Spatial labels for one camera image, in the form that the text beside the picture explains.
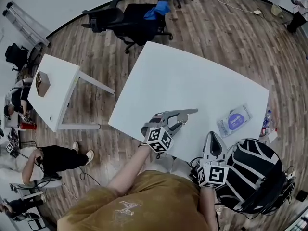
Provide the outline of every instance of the wooden floor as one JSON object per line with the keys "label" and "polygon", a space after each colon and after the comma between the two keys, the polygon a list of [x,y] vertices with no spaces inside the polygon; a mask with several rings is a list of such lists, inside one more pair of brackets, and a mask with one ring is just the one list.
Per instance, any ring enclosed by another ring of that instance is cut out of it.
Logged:
{"label": "wooden floor", "polygon": [[[130,3],[156,3],[158,0],[126,0],[119,3],[123,9]],[[300,189],[308,191],[308,54],[303,32],[289,34],[283,25],[268,22],[252,13],[232,9],[215,0],[181,0],[182,9],[172,1],[172,12],[166,16],[168,37],[156,37],[155,42],[191,52],[226,66],[270,90],[269,107],[273,110],[279,138],[275,151],[287,168],[296,169],[296,188],[292,203],[287,203],[273,216],[259,216],[248,220],[229,209],[222,209],[219,217],[221,230],[283,230],[307,206],[295,200]],[[258,0],[222,0],[244,10],[261,9],[268,20],[279,23],[284,19],[270,14],[270,5]],[[51,40],[51,47],[43,50],[60,59],[81,66],[82,71],[115,89],[115,95],[79,81],[72,95],[65,122],[102,124],[100,130],[59,131],[53,133],[37,115],[37,131],[22,133],[22,140],[36,140],[39,146],[57,144],[70,147],[78,141],[81,151],[95,151],[95,159],[86,172],[105,185],[133,155],[137,141],[108,126],[108,120],[124,84],[142,47],[135,46],[124,54],[125,44],[111,32],[92,33],[81,26],[83,17],[61,29]],[[62,174],[63,181],[76,197],[81,196],[95,182],[89,177],[79,179],[80,169]],[[76,203],[63,186],[46,191],[48,198],[41,211],[57,221]]]}

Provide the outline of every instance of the person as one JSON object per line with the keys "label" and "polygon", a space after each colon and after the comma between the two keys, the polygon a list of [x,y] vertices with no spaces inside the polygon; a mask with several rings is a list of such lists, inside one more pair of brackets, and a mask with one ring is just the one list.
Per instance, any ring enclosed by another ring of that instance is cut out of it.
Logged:
{"label": "person", "polygon": [[9,218],[16,218],[29,209],[43,205],[46,202],[46,197],[42,194],[41,199],[36,201],[33,198],[17,199],[10,202],[0,204],[0,212],[5,213]]}
{"label": "person", "polygon": [[301,0],[300,2],[292,0],[292,3],[299,6],[299,11],[294,14],[291,23],[286,25],[286,28],[290,33],[295,33],[308,20],[308,0]]}
{"label": "person", "polygon": [[58,177],[57,172],[74,169],[89,164],[94,152],[79,154],[79,146],[74,142],[73,149],[57,145],[47,147],[26,147],[14,158],[7,153],[5,144],[0,148],[0,179],[15,184],[29,184],[45,176]]}
{"label": "person", "polygon": [[188,164],[169,156],[138,175],[150,153],[137,149],[106,187],[91,189],[58,220],[58,231],[217,231],[214,190],[200,189]]}
{"label": "person", "polygon": [[14,112],[19,115],[28,116],[28,112],[33,109],[28,100],[30,86],[33,78],[23,79],[16,83],[15,87],[11,89],[11,103],[4,107],[4,114],[10,117]]}

